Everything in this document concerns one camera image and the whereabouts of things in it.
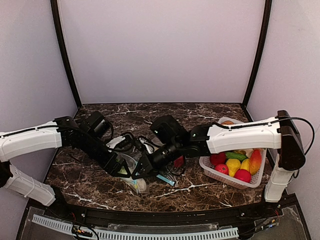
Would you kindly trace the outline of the white toy radish green leaves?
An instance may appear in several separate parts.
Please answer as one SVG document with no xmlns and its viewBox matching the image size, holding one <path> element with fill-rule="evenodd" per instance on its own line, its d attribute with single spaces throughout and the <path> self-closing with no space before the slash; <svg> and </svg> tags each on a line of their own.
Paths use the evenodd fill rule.
<svg viewBox="0 0 320 240">
<path fill-rule="evenodd" d="M 129 166 L 129 170 L 132 173 L 135 168 L 135 165 Z M 121 177 L 123 180 L 136 194 L 148 194 L 149 187 L 147 186 L 146 181 L 143 178 L 132 179 Z"/>
</svg>

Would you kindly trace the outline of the red toy apple large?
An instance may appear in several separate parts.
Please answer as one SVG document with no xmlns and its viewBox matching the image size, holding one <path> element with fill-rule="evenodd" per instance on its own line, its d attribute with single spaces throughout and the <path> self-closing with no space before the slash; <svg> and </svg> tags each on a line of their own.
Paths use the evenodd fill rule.
<svg viewBox="0 0 320 240">
<path fill-rule="evenodd" d="M 179 158 L 177 158 L 174 162 L 173 162 L 173 166 L 175 168 L 180 168 L 184 165 L 185 163 L 185 159 L 183 156 L 180 156 Z"/>
</svg>

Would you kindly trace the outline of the large clear zip bag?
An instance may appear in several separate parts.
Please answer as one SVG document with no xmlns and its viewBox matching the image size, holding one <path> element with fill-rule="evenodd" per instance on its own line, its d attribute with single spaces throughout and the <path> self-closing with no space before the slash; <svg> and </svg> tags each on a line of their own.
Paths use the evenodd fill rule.
<svg viewBox="0 0 320 240">
<path fill-rule="evenodd" d="M 184 157 L 184 165 L 180 168 L 174 167 L 174 161 L 170 162 L 164 170 L 160 171 L 155 177 L 171 187 L 177 187 L 179 178 L 185 174 L 186 171 L 186 158 Z"/>
</svg>

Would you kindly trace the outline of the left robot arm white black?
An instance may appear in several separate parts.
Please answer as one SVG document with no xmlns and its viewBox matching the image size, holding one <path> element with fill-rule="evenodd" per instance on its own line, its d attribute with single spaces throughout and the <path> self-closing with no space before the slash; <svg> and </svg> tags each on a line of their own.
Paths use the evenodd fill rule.
<svg viewBox="0 0 320 240">
<path fill-rule="evenodd" d="M 103 141 L 112 124 L 99 112 L 77 122 L 70 116 L 55 118 L 44 124 L 0 134 L 0 186 L 49 207 L 64 201 L 61 191 L 19 170 L 11 159 L 44 150 L 72 147 L 81 150 L 110 176 L 130 178 L 127 161 L 120 157 L 117 145 L 124 136 Z"/>
</svg>

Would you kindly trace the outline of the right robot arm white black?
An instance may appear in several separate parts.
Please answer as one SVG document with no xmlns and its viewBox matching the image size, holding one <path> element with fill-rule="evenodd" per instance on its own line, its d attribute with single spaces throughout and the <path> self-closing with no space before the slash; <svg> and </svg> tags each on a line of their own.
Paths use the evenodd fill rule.
<svg viewBox="0 0 320 240">
<path fill-rule="evenodd" d="M 260 121 L 231 125 L 213 122 L 187 131 L 173 116 L 160 116 L 153 121 L 150 130 L 163 145 L 153 153 L 143 153 L 131 177 L 155 176 L 181 156 L 195 158 L 231 150 L 275 149 L 277 159 L 263 198 L 266 202 L 277 203 L 291 176 L 306 163 L 307 151 L 295 120 L 299 118 L 279 110 L 275 117 Z"/>
</svg>

